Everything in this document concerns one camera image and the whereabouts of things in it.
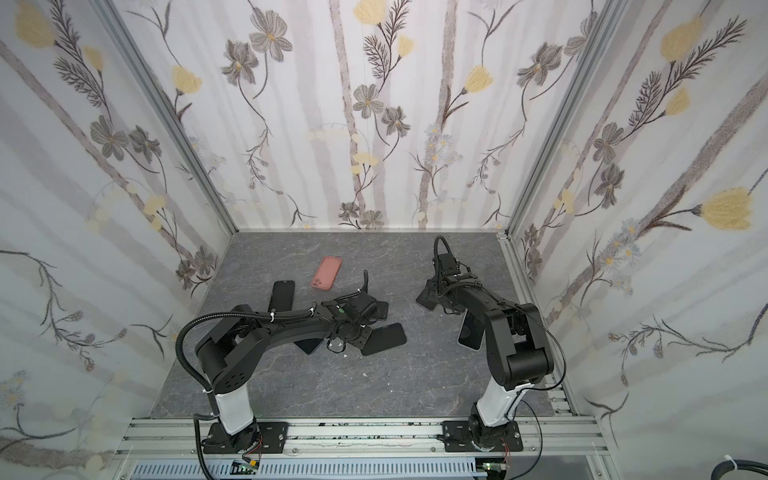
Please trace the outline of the black phone case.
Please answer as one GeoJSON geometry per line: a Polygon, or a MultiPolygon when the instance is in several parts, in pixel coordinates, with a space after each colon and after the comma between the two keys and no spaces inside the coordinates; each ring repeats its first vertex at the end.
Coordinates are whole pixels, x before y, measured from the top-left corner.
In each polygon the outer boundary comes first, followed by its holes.
{"type": "Polygon", "coordinates": [[[278,280],[273,283],[268,304],[270,313],[288,312],[292,310],[295,294],[293,280],[278,280]]]}
{"type": "Polygon", "coordinates": [[[370,331],[367,340],[360,348],[363,356],[372,356],[407,343],[407,336],[400,323],[394,323],[370,331]]]}

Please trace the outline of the black phone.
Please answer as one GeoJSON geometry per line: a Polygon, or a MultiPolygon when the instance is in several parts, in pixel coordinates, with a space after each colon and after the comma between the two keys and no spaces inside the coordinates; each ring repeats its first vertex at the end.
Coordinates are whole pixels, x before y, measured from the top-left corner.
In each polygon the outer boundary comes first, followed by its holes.
{"type": "Polygon", "coordinates": [[[376,308],[371,315],[371,319],[375,321],[386,320],[388,317],[389,303],[386,301],[377,301],[376,308]]]}
{"type": "Polygon", "coordinates": [[[295,342],[295,345],[306,355],[311,355],[321,344],[322,339],[305,339],[295,342]]]}
{"type": "Polygon", "coordinates": [[[464,312],[463,323],[459,332],[458,343],[464,347],[478,351],[484,338],[485,326],[481,318],[471,311],[464,312]]]}

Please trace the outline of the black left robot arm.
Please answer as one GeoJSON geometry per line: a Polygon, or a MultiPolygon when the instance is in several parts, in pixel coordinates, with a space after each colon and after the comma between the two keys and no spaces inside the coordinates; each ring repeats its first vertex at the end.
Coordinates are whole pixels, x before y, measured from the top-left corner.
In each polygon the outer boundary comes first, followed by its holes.
{"type": "Polygon", "coordinates": [[[387,312],[386,302],[362,290],[293,311],[238,306],[188,322],[178,333],[175,353],[179,365],[202,386],[214,418],[232,438],[256,426],[247,384],[268,350],[338,339],[343,347],[372,356],[405,345],[401,324],[374,326],[387,312]]]}

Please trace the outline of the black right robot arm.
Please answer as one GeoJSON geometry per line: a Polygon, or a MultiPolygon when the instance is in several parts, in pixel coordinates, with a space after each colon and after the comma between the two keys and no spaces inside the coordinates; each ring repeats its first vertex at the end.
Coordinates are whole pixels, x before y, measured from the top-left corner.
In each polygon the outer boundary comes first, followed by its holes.
{"type": "Polygon", "coordinates": [[[452,253],[435,253],[432,266],[433,276],[417,303],[460,315],[458,342],[486,349],[491,380],[473,405],[469,423],[478,434],[495,432],[513,420],[526,393],[549,389],[544,380],[555,369],[549,332],[537,307],[492,292],[452,253]]]}

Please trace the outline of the pink phone case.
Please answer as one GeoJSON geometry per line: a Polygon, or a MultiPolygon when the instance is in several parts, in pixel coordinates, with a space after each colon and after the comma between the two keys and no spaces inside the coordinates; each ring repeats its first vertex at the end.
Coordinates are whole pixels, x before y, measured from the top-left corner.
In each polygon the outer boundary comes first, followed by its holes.
{"type": "Polygon", "coordinates": [[[335,256],[325,256],[312,277],[310,286],[315,289],[329,291],[341,269],[342,259],[335,256]]]}

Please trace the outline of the small green circuit board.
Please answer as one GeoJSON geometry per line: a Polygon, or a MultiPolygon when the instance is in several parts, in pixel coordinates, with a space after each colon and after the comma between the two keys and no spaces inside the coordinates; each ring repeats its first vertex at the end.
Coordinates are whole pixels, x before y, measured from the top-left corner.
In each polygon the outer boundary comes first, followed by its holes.
{"type": "Polygon", "coordinates": [[[235,460],[230,468],[231,475],[255,475],[259,472],[260,463],[256,460],[235,460]]]}

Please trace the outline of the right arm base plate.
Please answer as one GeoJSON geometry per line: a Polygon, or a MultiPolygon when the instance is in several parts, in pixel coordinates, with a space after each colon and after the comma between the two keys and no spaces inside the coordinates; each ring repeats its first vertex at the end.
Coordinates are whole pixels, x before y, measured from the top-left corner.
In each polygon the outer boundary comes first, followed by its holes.
{"type": "Polygon", "coordinates": [[[522,437],[516,422],[488,427],[474,418],[465,421],[443,421],[437,438],[446,452],[521,452],[522,437]]]}

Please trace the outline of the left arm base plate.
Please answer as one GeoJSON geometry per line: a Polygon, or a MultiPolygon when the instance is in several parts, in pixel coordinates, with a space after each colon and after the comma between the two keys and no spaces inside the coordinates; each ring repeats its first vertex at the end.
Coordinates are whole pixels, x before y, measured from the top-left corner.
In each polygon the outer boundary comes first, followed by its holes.
{"type": "Polygon", "coordinates": [[[252,422],[241,431],[230,434],[220,421],[213,423],[203,437],[205,454],[281,454],[287,438],[287,422],[252,422]]]}

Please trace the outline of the aluminium mounting rail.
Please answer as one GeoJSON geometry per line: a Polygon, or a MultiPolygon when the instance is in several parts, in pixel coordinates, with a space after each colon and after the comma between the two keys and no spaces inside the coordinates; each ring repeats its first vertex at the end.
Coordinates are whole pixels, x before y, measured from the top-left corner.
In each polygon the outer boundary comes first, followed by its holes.
{"type": "MultiPolygon", "coordinates": [[[[287,422],[287,438],[278,459],[353,457],[609,456],[608,442],[592,417],[518,417],[521,452],[446,452],[437,438],[444,418],[299,418],[287,422]]],[[[198,442],[189,419],[135,419],[123,434],[115,457],[120,459],[195,459],[198,442]]]]}

